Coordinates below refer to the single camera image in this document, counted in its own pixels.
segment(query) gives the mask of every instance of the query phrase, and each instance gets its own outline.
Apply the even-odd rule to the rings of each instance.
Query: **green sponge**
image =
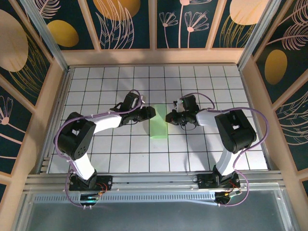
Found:
[[[150,119],[150,138],[167,139],[168,129],[165,122],[167,108],[165,104],[155,104],[156,116]]]

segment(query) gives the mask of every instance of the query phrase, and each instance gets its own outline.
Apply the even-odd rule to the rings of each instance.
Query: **metal bracket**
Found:
[[[89,189],[88,187],[85,187],[83,184],[81,184],[76,176],[72,176],[69,185],[69,190],[94,192],[94,191],[102,191],[103,187],[103,190],[105,191],[106,190],[105,186],[107,186],[107,191],[110,191],[113,183],[112,180],[113,180],[112,176],[97,176],[95,185],[91,189]]]
[[[206,174],[197,174],[197,183],[199,189],[232,189],[233,184],[240,188],[239,176],[236,172],[228,176],[220,176],[216,172],[206,173]]]

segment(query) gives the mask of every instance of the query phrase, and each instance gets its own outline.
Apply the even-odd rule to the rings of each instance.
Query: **purple cable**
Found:
[[[180,98],[180,100],[183,99],[183,98],[185,98],[185,97],[187,97],[187,96],[191,96],[191,95],[195,95],[195,94],[197,94],[197,95],[202,95],[202,96],[206,97],[208,100],[210,100],[210,102],[211,102],[212,105],[213,105],[212,108],[208,108],[208,109],[212,109],[212,110],[215,109],[215,104],[214,104],[214,102],[210,99],[210,97],[208,97],[208,96],[206,96],[206,95],[204,95],[204,94],[202,94],[202,93],[199,93],[199,92],[193,92],[193,93],[189,93],[189,94],[187,94],[187,95],[184,95],[184,96],[182,96],[182,97]]]
[[[132,91],[137,92],[137,94],[138,94],[138,96],[139,96],[138,103],[137,103],[137,105],[136,105],[134,108],[132,108],[132,109],[126,111],[126,112],[104,112],[104,113],[100,113],[100,114],[97,114],[97,115],[88,115],[88,116],[81,116],[81,117],[73,118],[73,119],[70,119],[70,120],[66,121],[66,122],[59,128],[59,130],[57,131],[57,133],[56,133],[56,135],[55,135],[55,138],[54,138],[54,146],[55,146],[56,152],[57,152],[57,154],[58,154],[61,158],[66,159],[66,160],[69,162],[70,166],[72,167],[72,169],[68,172],[68,174],[67,174],[67,176],[66,176],[64,191],[65,191],[65,194],[66,194],[67,199],[68,199],[69,202],[70,202],[71,204],[73,204],[74,206],[81,207],[81,208],[88,208],[87,206],[82,206],[82,205],[76,204],[74,201],[71,200],[71,198],[70,198],[69,195],[68,195],[67,183],[68,183],[69,176],[70,176],[71,173],[77,172],[77,169],[76,169],[76,167],[75,167],[73,164],[71,164],[71,158],[69,158],[69,157],[67,157],[67,156],[65,156],[65,155],[63,155],[63,154],[61,154],[61,152],[60,152],[60,150],[59,150],[59,147],[58,147],[58,139],[59,139],[59,136],[60,136],[60,133],[61,133],[62,129],[63,129],[66,125],[68,125],[68,124],[70,124],[70,123],[72,123],[72,122],[74,122],[74,121],[80,120],[80,119],[100,118],[100,117],[107,116],[107,115],[120,115],[120,114],[130,113],[130,112],[136,110],[137,108],[139,108],[139,107],[142,106],[141,95],[140,95],[140,92],[137,91],[137,90],[135,90],[135,89],[130,90],[129,92],[132,92]]]
[[[74,172],[77,172],[77,169],[76,169],[76,167],[75,167],[73,164],[71,164],[71,158],[69,158],[69,157],[67,157],[67,156],[65,156],[65,155],[63,155],[63,154],[61,154],[61,152],[60,152],[60,150],[59,150],[59,147],[58,147],[58,139],[59,139],[59,136],[60,136],[60,133],[61,133],[62,129],[63,129],[66,125],[68,125],[68,124],[70,124],[70,123],[72,123],[72,122],[75,122],[75,121],[77,121],[77,120],[80,120],[80,119],[100,118],[100,117],[107,116],[107,115],[120,115],[120,114],[130,113],[130,112],[136,110],[137,108],[141,107],[141,105],[142,105],[142,102],[141,102],[141,95],[140,95],[139,91],[134,90],[134,89],[133,89],[133,90],[130,90],[129,92],[132,92],[132,91],[137,92],[137,94],[138,94],[138,96],[139,96],[139,100],[138,100],[137,105],[136,105],[134,108],[130,109],[129,111],[127,111],[127,112],[104,112],[104,113],[100,113],[100,114],[97,114],[97,115],[81,116],[81,117],[73,118],[73,119],[70,119],[70,120],[66,121],[66,122],[59,128],[59,130],[57,131],[57,133],[56,133],[56,135],[55,135],[55,138],[54,138],[54,146],[55,146],[56,152],[57,152],[57,154],[58,154],[61,158],[64,158],[64,159],[66,159],[66,160],[69,162],[69,164],[70,164],[70,166],[72,167],[72,169],[74,170]]]
[[[68,183],[68,179],[69,179],[69,176],[71,173],[73,173],[74,170],[69,170],[68,171],[68,174],[66,176],[66,180],[65,180],[65,187],[64,187],[64,191],[65,191],[65,194],[66,194],[66,197],[67,199],[69,200],[69,202],[72,204],[72,205],[75,205],[76,207],[80,207],[80,208],[84,208],[84,206],[82,206],[81,204],[76,204],[68,195],[68,190],[67,190],[67,183]]]
[[[230,109],[226,109],[226,110],[211,110],[211,109],[209,109],[208,112],[222,112],[222,113],[224,113],[224,112],[229,112],[229,111],[234,111],[234,110],[249,110],[249,111],[258,113],[258,114],[261,115],[262,118],[264,119],[264,122],[265,122],[265,125],[266,125],[266,130],[265,130],[265,134],[264,134],[263,138],[262,138],[258,143],[256,143],[256,144],[250,146],[250,147],[247,148],[247,149],[242,150],[242,151],[240,152],[240,154],[237,156],[237,158],[235,159],[235,161],[234,161],[234,163],[233,163],[234,171],[235,171],[236,173],[240,174],[240,175],[245,179],[245,181],[246,181],[246,183],[247,183],[247,193],[246,193],[245,197],[244,197],[240,202],[235,203],[235,204],[232,204],[232,205],[223,205],[223,206],[225,206],[225,207],[232,207],[232,206],[239,205],[239,204],[243,203],[243,202],[247,199],[248,194],[249,194],[249,182],[248,182],[248,179],[247,179],[247,177],[246,177],[242,172],[240,172],[239,170],[236,170],[236,169],[235,169],[235,166],[236,166],[237,161],[241,158],[242,154],[244,154],[245,152],[251,150],[251,149],[254,148],[254,147],[257,147],[258,145],[260,145],[261,143],[264,142],[264,140],[266,139],[266,137],[269,135],[269,128],[270,128],[269,122],[268,122],[268,120],[266,119],[265,115],[263,115],[260,111],[254,109],[254,108],[249,108],[249,107],[235,107],[235,108],[230,108]]]

